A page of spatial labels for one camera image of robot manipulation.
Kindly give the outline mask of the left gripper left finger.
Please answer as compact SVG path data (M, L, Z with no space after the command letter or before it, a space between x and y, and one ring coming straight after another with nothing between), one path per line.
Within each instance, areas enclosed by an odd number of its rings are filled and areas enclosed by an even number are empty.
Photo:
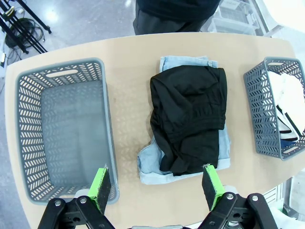
M111 190L109 171L99 168L87 195L66 202L51 199L42 215L40 229L74 229L85 225L88 229L112 229L114 226L104 215Z

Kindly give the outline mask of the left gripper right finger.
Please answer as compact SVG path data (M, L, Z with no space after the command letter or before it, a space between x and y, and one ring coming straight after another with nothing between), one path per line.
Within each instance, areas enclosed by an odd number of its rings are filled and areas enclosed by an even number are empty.
M203 192L209 214L200 224L201 229L276 229L270 208L260 193L244 198L226 192L212 165L203 167Z

